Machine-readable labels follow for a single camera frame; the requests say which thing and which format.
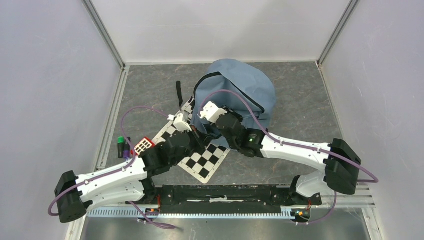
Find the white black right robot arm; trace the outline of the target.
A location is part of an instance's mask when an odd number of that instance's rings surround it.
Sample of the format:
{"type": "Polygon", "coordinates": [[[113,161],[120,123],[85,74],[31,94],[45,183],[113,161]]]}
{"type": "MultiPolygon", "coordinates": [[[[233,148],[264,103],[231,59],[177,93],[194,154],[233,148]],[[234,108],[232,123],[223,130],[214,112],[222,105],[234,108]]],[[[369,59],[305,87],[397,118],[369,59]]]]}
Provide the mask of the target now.
{"type": "Polygon", "coordinates": [[[295,204],[302,204],[321,190],[356,193],[362,161],[341,139],[317,143],[284,138],[268,132],[253,113],[243,116],[212,102],[202,111],[201,118],[218,130],[230,149],[246,157],[282,159],[314,168],[313,173],[293,179],[288,196],[295,204]]]}

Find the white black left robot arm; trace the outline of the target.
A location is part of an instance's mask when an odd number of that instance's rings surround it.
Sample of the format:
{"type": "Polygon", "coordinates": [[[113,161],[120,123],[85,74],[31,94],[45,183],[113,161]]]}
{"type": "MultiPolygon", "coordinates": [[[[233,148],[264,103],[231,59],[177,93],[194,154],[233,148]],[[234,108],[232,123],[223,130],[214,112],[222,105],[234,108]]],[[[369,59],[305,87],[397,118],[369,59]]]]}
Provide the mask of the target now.
{"type": "Polygon", "coordinates": [[[58,217],[60,223],[70,223],[90,210],[117,202],[142,200],[151,204],[157,198],[152,177],[168,172],[184,158],[205,150],[211,141],[211,136],[196,129],[177,131],[124,163],[80,175],[67,171],[56,185],[48,214],[58,217]]]}

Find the blue grey backpack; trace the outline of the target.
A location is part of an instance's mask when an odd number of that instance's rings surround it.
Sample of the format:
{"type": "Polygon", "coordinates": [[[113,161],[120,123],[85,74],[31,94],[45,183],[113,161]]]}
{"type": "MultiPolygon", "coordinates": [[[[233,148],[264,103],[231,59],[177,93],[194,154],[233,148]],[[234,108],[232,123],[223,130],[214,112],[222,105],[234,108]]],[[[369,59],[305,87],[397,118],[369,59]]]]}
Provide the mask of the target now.
{"type": "Polygon", "coordinates": [[[265,129],[271,122],[277,101],[273,82],[261,70],[227,58],[216,60],[208,67],[194,87],[193,98],[190,126],[210,135],[212,140],[218,136],[218,130],[198,116],[209,101],[245,117],[253,113],[265,129]]]}

